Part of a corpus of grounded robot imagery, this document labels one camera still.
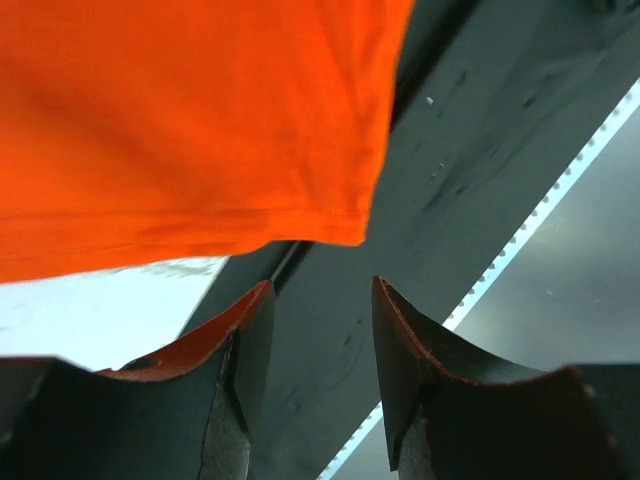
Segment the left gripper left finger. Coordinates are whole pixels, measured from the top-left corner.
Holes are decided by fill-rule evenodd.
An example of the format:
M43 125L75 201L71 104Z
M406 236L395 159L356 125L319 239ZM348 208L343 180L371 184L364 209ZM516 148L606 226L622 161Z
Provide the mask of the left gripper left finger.
M260 420L275 292L118 370L1 362L5 479L243 479Z

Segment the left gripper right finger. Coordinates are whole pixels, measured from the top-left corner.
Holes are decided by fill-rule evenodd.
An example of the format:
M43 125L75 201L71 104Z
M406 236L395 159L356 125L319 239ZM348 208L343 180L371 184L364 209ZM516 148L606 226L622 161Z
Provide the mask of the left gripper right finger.
M372 282L390 469L402 479L635 479L639 368L491 354Z

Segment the orange t shirt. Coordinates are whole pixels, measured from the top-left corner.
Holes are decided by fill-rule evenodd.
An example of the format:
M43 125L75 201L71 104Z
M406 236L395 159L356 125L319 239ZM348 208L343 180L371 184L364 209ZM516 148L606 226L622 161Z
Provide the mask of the orange t shirt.
M1 279L357 246L409 1L5 1Z

